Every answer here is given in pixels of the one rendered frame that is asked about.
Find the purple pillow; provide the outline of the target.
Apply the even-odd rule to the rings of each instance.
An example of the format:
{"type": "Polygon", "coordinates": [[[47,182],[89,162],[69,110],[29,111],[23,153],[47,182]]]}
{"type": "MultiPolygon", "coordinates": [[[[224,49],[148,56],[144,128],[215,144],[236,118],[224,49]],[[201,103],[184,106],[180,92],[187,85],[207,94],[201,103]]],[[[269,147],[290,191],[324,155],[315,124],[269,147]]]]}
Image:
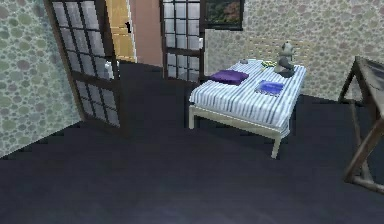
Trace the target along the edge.
{"type": "Polygon", "coordinates": [[[248,74],[235,70],[220,70],[209,77],[210,80],[228,85],[240,85],[249,77],[248,74]]]}

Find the brown glass-paned room door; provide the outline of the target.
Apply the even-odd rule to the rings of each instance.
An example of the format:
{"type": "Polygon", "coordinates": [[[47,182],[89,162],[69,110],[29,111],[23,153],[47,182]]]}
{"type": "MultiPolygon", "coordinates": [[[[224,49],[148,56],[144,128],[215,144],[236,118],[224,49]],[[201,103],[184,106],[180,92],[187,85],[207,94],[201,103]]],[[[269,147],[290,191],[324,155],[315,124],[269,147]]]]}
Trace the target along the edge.
{"type": "Polygon", "coordinates": [[[106,0],[43,0],[83,121],[122,136],[121,80],[106,0]],[[112,63],[109,79],[105,62],[112,63]]]}
{"type": "Polygon", "coordinates": [[[203,0],[159,0],[163,77],[198,83],[204,75],[203,0]]]}

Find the blue book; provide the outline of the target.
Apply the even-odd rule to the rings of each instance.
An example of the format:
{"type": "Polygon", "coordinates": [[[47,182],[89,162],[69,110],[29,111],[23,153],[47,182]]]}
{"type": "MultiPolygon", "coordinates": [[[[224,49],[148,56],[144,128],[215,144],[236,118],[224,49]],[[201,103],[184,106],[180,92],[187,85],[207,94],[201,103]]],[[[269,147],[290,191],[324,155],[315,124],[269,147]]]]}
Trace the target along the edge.
{"type": "Polygon", "coordinates": [[[262,80],[256,87],[255,91],[269,96],[279,96],[284,88],[282,83],[262,80]]]}

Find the grey teddy bear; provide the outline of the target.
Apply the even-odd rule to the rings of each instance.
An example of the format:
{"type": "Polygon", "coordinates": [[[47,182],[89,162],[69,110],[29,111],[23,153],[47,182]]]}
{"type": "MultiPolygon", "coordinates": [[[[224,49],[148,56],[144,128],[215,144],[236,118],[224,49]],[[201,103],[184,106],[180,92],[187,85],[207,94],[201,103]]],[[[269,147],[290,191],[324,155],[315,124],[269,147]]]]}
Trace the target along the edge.
{"type": "Polygon", "coordinates": [[[284,78],[292,77],[294,75],[294,65],[292,64],[293,54],[293,45],[289,41],[286,41],[278,53],[278,60],[274,72],[284,78]]]}

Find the yellow wooden room door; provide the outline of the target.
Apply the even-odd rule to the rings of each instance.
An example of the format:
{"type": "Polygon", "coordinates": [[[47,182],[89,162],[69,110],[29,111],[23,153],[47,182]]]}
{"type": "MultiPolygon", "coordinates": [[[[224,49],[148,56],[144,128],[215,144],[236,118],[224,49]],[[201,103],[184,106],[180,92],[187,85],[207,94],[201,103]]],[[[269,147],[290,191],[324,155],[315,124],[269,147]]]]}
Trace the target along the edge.
{"type": "Polygon", "coordinates": [[[129,0],[106,0],[106,5],[116,58],[135,63],[133,28],[131,26],[131,33],[128,33],[125,25],[132,22],[129,0]]]}

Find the striped bed with pale frame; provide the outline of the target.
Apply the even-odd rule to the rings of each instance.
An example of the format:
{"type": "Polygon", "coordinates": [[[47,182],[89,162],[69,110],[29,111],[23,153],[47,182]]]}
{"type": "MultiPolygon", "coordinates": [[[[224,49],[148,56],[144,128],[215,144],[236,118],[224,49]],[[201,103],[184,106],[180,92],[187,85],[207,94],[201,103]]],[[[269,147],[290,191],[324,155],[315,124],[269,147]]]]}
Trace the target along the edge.
{"type": "Polygon", "coordinates": [[[237,62],[228,70],[249,75],[240,85],[228,85],[208,80],[195,88],[189,98],[188,126],[195,126],[197,117],[206,118],[255,133],[274,141],[271,157],[278,156],[281,140],[290,133],[289,122],[301,92],[306,68],[294,65],[294,75],[284,78],[274,72],[275,67],[264,67],[263,60],[247,59],[248,64],[237,62]],[[279,96],[255,91],[262,81],[284,85],[279,96]]]}

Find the dark framed wall picture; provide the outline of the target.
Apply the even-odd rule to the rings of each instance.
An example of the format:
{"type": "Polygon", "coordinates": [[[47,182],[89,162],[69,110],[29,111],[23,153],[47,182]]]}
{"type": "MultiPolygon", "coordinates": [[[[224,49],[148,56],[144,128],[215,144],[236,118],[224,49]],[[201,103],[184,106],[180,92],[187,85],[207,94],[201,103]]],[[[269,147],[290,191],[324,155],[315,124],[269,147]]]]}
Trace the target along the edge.
{"type": "Polygon", "coordinates": [[[206,28],[241,31],[245,0],[206,0],[206,28]]]}

